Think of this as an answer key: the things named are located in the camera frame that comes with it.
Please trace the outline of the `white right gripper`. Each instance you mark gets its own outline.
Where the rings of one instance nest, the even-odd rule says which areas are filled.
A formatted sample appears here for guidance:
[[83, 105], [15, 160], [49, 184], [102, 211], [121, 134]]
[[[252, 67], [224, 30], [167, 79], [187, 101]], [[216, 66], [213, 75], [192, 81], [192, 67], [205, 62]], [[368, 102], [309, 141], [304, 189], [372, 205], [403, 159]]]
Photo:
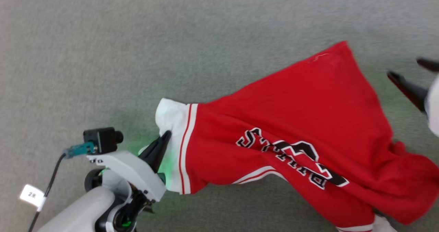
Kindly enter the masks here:
[[[439, 71], [438, 61], [417, 58], [416, 62], [428, 71]], [[439, 137], [439, 75], [437, 74], [428, 90], [408, 81], [404, 76], [394, 71], [389, 71], [387, 77], [420, 112], [426, 112], [430, 131]]]

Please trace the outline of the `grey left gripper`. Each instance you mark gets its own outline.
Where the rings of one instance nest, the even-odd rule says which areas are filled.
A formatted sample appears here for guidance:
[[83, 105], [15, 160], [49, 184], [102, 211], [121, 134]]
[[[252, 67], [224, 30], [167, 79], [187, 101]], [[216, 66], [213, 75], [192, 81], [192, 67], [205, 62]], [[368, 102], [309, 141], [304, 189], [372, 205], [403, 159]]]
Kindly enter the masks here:
[[102, 155], [88, 155], [90, 162], [104, 166], [115, 172], [123, 180], [132, 184], [150, 201], [159, 202], [166, 192], [166, 185], [157, 174], [163, 161], [171, 131], [152, 141], [139, 157], [128, 151], [116, 151]]

